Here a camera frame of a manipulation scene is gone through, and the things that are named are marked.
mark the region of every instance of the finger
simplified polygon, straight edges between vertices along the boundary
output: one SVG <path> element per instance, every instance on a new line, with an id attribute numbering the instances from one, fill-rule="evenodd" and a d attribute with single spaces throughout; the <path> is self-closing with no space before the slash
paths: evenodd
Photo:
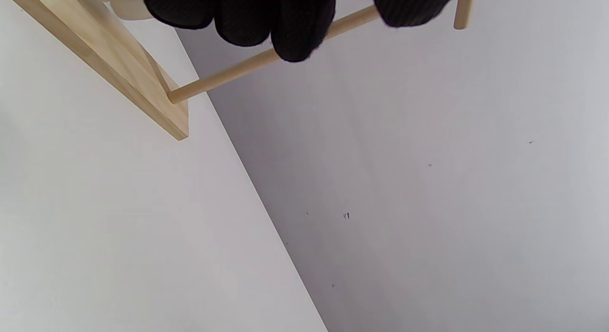
<path id="1" fill-rule="evenodd" d="M 214 18 L 217 0 L 144 0 L 150 14 L 182 29 L 202 29 Z"/>
<path id="2" fill-rule="evenodd" d="M 300 62 L 322 44 L 334 18 L 336 0 L 280 0 L 271 39 L 285 61 Z"/>
<path id="3" fill-rule="evenodd" d="M 216 30 L 227 42 L 255 46 L 270 34 L 274 0 L 219 0 Z"/>
<path id="4" fill-rule="evenodd" d="M 384 22 L 391 27 L 419 26 L 439 15 L 450 0 L 374 0 Z"/>

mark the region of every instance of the light wooden stand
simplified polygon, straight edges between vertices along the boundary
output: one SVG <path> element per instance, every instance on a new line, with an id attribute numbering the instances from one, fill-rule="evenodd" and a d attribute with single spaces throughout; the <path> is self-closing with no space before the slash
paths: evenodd
<path id="1" fill-rule="evenodd" d="M 178 140 L 188 137 L 188 102 L 280 58 L 274 50 L 179 87 L 101 0 L 13 0 L 106 81 Z M 473 0 L 459 0 L 454 28 L 465 29 Z M 379 18 L 374 6 L 335 21 L 330 39 Z"/>

